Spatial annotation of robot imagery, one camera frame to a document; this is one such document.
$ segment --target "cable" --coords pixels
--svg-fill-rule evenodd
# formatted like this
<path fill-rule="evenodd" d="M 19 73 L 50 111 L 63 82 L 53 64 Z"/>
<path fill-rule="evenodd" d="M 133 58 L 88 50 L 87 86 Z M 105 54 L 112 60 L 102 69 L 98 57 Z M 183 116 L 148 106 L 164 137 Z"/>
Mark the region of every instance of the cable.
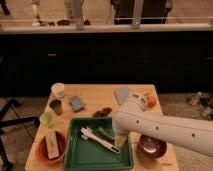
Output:
<path fill-rule="evenodd" d="M 19 114 L 16 112 L 16 110 L 14 109 L 13 105 L 11 105 L 11 109 L 13 110 L 13 112 L 15 113 L 15 115 L 17 116 L 17 118 L 19 119 L 19 121 L 22 123 L 24 129 L 27 131 L 28 135 L 30 136 L 30 138 L 32 139 L 32 141 L 34 142 L 34 138 L 33 136 L 30 134 L 30 131 L 27 129 L 25 123 L 21 120 L 22 118 L 19 116 Z"/>

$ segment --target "food item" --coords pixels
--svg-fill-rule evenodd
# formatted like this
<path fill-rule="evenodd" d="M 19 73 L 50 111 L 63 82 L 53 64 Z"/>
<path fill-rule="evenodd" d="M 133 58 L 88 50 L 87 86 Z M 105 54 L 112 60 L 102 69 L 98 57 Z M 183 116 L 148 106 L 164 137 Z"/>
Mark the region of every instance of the food item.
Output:
<path fill-rule="evenodd" d="M 112 108 L 110 107 L 105 107 L 103 108 L 101 111 L 98 110 L 93 114 L 93 117 L 106 117 L 107 115 L 110 114 L 110 112 L 112 111 Z"/>
<path fill-rule="evenodd" d="M 70 25 L 70 21 L 69 20 L 59 20 L 57 22 L 57 25 L 59 25 L 59 26 L 68 26 L 68 25 Z"/>
<path fill-rule="evenodd" d="M 86 20 L 84 21 L 84 25 L 91 25 L 90 20 L 86 19 Z"/>
<path fill-rule="evenodd" d="M 114 141 L 114 137 L 110 135 L 103 127 L 98 128 L 98 132 L 101 133 L 105 138 Z"/>
<path fill-rule="evenodd" d="M 154 96 L 148 96 L 147 102 L 148 102 L 147 107 L 152 108 L 156 105 L 156 98 Z"/>
<path fill-rule="evenodd" d="M 49 159 L 54 159 L 60 156 L 56 132 L 51 131 L 45 136 L 47 153 Z"/>
<path fill-rule="evenodd" d="M 48 25 L 49 26 L 55 26 L 55 23 L 54 22 L 49 22 Z"/>
<path fill-rule="evenodd" d="M 117 135 L 115 136 L 115 146 L 118 148 L 122 148 L 127 140 L 126 135 Z"/>

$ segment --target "floor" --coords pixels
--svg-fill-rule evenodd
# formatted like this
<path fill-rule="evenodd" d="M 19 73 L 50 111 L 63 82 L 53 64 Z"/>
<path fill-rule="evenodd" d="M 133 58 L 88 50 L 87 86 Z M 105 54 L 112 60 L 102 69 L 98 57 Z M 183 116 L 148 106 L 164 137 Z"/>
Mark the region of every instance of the floor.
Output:
<path fill-rule="evenodd" d="M 30 0 L 6 0 L 11 15 L 5 16 L 0 8 L 2 26 L 32 26 L 35 17 Z M 114 10 L 109 0 L 84 0 L 83 15 L 92 24 L 112 24 Z M 65 19 L 64 0 L 40 0 L 40 16 L 43 21 Z M 204 23 L 213 19 L 212 0 L 173 0 L 168 23 Z"/>
<path fill-rule="evenodd" d="M 159 94 L 159 100 L 164 115 L 202 119 L 200 113 L 204 110 L 201 105 L 190 106 L 186 98 L 194 93 Z M 17 97 L 22 106 L 16 108 L 21 117 L 40 116 L 44 111 L 48 97 Z M 0 98 L 0 109 L 4 106 L 5 99 Z M 8 112 L 5 120 L 15 119 L 12 110 Z M 35 137 L 37 128 L 33 123 L 26 124 L 32 137 Z M 14 171 L 23 171 L 32 145 L 32 139 L 22 125 L 4 128 L 2 136 L 8 158 L 14 163 Z M 210 171 L 213 170 L 213 158 L 182 147 L 174 146 L 180 171 Z"/>

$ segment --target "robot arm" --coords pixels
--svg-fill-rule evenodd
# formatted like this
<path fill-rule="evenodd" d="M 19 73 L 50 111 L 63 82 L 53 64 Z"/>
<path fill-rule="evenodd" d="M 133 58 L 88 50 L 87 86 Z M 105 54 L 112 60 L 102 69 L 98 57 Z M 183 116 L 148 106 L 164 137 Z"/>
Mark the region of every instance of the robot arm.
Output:
<path fill-rule="evenodd" d="M 113 118 L 115 135 L 138 132 L 193 151 L 213 156 L 213 124 L 209 121 L 156 116 L 146 111 L 146 99 L 128 96 Z"/>

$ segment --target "bottle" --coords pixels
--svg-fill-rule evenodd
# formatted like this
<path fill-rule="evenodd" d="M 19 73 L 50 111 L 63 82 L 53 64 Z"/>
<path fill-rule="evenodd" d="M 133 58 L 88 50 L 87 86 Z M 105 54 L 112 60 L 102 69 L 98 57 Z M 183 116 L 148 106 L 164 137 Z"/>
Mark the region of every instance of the bottle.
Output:
<path fill-rule="evenodd" d="M 202 92 L 197 92 L 197 94 L 193 97 L 191 97 L 189 104 L 195 106 L 199 101 L 200 101 L 200 97 L 202 96 Z"/>

